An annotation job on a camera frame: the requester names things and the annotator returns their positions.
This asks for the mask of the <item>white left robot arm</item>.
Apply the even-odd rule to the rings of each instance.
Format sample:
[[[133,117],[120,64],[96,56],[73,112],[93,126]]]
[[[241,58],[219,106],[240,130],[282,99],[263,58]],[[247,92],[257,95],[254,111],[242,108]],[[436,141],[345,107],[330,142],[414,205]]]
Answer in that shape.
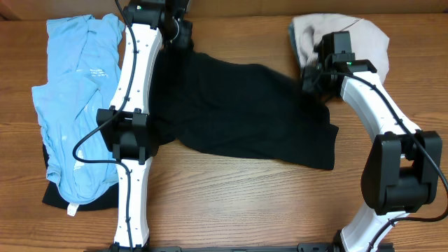
[[[97,124],[118,173],[118,224],[110,251],[148,251],[148,175],[158,140],[150,116],[155,60],[162,46],[187,48],[192,23],[184,20],[189,1],[131,1],[120,80]]]

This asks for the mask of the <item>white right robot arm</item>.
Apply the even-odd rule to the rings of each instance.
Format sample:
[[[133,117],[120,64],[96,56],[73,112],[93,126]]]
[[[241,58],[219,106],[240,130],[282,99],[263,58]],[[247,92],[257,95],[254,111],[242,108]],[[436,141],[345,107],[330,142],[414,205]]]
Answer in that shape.
[[[399,222],[434,223],[447,217],[416,217],[431,204],[438,183],[442,140],[423,131],[395,104],[377,70],[364,60],[334,62],[302,70],[302,89],[339,96],[356,112],[372,141],[360,186],[364,203],[331,243],[299,244],[299,251],[393,251],[383,238]]]

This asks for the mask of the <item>black shirt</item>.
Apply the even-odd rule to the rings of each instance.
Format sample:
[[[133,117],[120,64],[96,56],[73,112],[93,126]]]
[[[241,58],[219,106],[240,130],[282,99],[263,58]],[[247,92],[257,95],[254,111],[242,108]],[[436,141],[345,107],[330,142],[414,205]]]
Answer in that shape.
[[[338,128],[328,108],[293,79],[260,64],[162,50],[150,112],[161,144],[179,140],[201,153],[335,166]]]

